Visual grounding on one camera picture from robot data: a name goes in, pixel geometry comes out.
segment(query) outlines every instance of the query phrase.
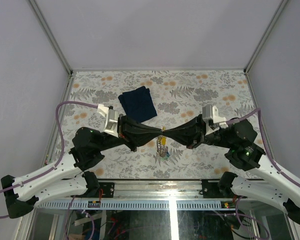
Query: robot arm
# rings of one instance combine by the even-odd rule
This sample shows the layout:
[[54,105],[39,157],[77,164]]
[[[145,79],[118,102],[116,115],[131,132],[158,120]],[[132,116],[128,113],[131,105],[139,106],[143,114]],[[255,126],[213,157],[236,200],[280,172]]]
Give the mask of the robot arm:
[[[300,187],[277,172],[264,150],[254,144],[257,133],[248,120],[238,121],[228,126],[226,119],[219,116],[217,107],[207,105],[203,107],[202,114],[189,122],[172,129],[161,130],[135,122],[127,116],[119,115],[111,107],[101,104],[99,104],[98,112],[106,117],[104,131],[99,132],[88,127],[81,127],[72,140],[74,147],[69,154],[64,156],[58,166],[51,163],[22,177],[14,178],[7,175],[1,179],[3,189],[20,185],[4,193],[11,218],[23,216],[33,207],[47,200],[83,193],[96,194],[99,188],[98,180],[93,173],[88,174],[89,172],[85,171],[104,158],[102,151],[120,145],[126,145],[131,151],[136,151],[137,147],[145,145],[152,139],[165,136],[185,145],[188,149],[197,148],[201,144],[229,149],[224,156],[234,167],[249,171],[274,187],[251,183],[236,175],[229,177],[230,173],[226,172],[220,180],[220,190],[270,204],[288,213],[292,220],[300,224]],[[27,179],[50,168],[53,170],[44,177],[40,176],[23,184]],[[280,168],[300,183],[299,178],[283,167]],[[83,178],[81,176],[73,178],[81,172],[84,172]]]

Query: white wall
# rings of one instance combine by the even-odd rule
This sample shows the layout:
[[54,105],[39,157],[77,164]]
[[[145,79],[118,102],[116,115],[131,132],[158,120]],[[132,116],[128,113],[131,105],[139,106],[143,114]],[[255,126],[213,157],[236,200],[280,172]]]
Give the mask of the white wall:
[[300,177],[300,0],[291,0],[250,71],[277,161]]
[[[66,81],[27,1],[0,0],[0,179],[40,167]],[[0,240],[12,239],[18,221],[0,220]]]
[[243,69],[281,0],[37,2],[73,69]]

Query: white cable tray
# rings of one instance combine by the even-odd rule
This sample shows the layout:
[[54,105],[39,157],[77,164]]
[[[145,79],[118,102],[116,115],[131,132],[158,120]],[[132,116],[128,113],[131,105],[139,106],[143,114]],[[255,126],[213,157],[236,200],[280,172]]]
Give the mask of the white cable tray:
[[[68,209],[71,200],[55,200],[48,201],[39,206],[45,209]],[[228,210],[222,208],[220,201],[186,201],[177,200],[176,206],[178,210]],[[89,203],[88,200],[74,200],[71,208],[72,210],[169,210],[168,200],[115,200],[103,199],[101,206],[98,203]]]

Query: floral tablecloth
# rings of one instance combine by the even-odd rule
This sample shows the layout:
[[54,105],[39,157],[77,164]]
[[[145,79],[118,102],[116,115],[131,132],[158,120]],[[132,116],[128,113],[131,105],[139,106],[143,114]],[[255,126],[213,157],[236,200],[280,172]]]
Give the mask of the floral tablecloth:
[[[72,101],[113,106],[125,114],[118,96],[146,86],[150,89],[157,116],[144,124],[167,129],[179,126],[202,111],[202,106],[216,105],[227,119],[241,117],[254,109],[247,80],[240,70],[209,71],[79,71],[76,72],[70,98]],[[96,109],[70,104],[62,121],[65,150],[80,127],[102,131],[104,118]],[[250,122],[258,132],[255,142],[262,146],[258,118]],[[227,149],[201,145],[194,150],[167,139],[170,157],[161,158],[156,140],[130,152],[126,146],[103,151],[105,158],[92,171],[98,178],[115,179],[217,179],[225,171],[246,178],[252,174],[236,169],[224,157]],[[61,151],[60,139],[51,160]]]

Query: folded cloth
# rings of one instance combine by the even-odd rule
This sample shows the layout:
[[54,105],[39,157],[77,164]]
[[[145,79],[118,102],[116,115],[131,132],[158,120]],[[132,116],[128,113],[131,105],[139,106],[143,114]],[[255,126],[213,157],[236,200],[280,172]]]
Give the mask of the folded cloth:
[[118,97],[126,115],[138,123],[142,123],[157,116],[149,88],[145,86],[136,90],[123,92]]

